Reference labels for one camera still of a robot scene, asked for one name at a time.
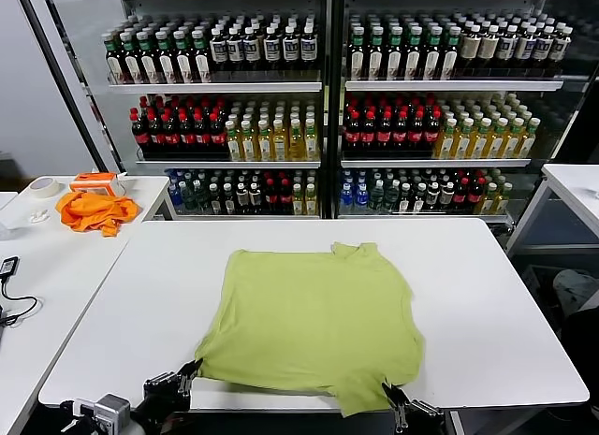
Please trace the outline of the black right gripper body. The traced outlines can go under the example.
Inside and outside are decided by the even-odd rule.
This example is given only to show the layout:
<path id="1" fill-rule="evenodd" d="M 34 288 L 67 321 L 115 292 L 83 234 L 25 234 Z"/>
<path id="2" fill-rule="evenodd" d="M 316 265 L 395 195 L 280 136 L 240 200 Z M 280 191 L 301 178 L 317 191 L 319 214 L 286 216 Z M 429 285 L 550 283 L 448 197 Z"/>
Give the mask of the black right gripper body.
<path id="1" fill-rule="evenodd" d="M 427 413 L 416 410 L 406 412 L 406 421 L 408 428 L 406 434 L 411 435 L 444 435 L 445 434 L 445 416 L 436 414 L 431 416 Z"/>

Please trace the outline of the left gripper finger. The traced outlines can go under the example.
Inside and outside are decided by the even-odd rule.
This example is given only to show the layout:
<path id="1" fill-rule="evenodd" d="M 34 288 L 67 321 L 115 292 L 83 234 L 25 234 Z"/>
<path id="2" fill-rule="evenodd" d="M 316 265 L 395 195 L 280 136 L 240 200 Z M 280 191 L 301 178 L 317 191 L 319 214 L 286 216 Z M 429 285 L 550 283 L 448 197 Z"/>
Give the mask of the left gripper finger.
<path id="1" fill-rule="evenodd" d="M 177 372 L 163 372 L 153 378 L 146 380 L 144 386 L 158 387 L 176 385 L 177 387 L 190 387 L 192 381 L 197 377 L 197 372 L 202 363 L 202 358 L 200 358 L 200 360 L 192 360 L 182 365 Z"/>
<path id="2" fill-rule="evenodd" d="M 192 382 L 198 377 L 202 361 L 190 361 L 184 364 L 178 371 L 180 378 L 179 393 L 189 398 L 191 396 Z"/>

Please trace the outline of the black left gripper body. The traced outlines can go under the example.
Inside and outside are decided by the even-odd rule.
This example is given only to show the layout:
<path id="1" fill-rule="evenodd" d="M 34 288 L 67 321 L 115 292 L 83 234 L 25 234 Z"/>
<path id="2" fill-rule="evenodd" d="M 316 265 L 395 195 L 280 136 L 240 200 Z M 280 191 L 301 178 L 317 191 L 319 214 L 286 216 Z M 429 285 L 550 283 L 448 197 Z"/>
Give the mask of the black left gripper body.
<path id="1" fill-rule="evenodd" d="M 170 414 L 190 409 L 190 391 L 177 383 L 146 382 L 143 392 L 144 399 L 132 411 L 132 420 L 140 426 L 161 426 Z"/>

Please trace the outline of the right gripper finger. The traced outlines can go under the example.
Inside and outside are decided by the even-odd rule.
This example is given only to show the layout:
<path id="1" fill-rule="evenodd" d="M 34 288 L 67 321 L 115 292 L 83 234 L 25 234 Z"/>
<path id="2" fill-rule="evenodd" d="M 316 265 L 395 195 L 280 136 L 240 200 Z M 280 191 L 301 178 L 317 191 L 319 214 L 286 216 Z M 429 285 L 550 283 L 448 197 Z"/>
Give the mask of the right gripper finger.
<path id="1" fill-rule="evenodd" d="M 424 413 L 429 417 L 437 417 L 437 416 L 443 415 L 443 412 L 440 409 L 433 407 L 429 403 L 424 402 L 422 400 L 409 399 L 403 390 L 402 390 L 402 392 L 405 395 L 405 402 L 404 402 L 405 419 L 407 418 L 407 412 L 409 410 Z"/>
<path id="2" fill-rule="evenodd" d="M 394 433 L 403 434 L 405 431 L 405 395 L 402 390 L 394 384 L 382 383 L 382 388 L 387 397 L 389 407 L 394 414 Z"/>

